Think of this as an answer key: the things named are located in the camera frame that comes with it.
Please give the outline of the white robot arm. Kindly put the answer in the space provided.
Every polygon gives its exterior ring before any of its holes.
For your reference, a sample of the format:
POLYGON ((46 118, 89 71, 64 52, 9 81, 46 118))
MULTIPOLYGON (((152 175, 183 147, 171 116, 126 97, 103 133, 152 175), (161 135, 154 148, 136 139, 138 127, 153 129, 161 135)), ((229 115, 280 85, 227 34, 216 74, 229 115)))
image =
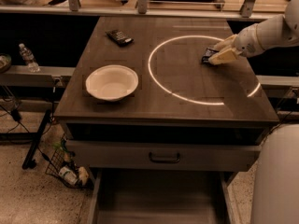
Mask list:
MULTIPOLYGON (((273 48, 299 44, 299 0, 282 14, 254 23, 215 44, 213 65, 243 56, 255 57, 273 48)), ((263 142, 253 190, 250 224, 299 224, 299 124, 276 128, 263 142)))

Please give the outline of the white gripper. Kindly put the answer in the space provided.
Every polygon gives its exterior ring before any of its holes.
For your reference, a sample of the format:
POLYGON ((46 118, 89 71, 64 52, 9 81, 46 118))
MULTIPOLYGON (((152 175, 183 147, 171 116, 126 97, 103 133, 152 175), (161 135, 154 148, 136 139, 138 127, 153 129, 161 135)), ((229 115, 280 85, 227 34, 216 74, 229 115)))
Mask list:
POLYGON ((247 58, 261 55, 264 49, 257 35, 258 24, 244 28, 237 35, 231 35, 214 45, 213 49, 207 49, 210 56, 207 59, 213 65, 233 62, 239 55, 247 58))

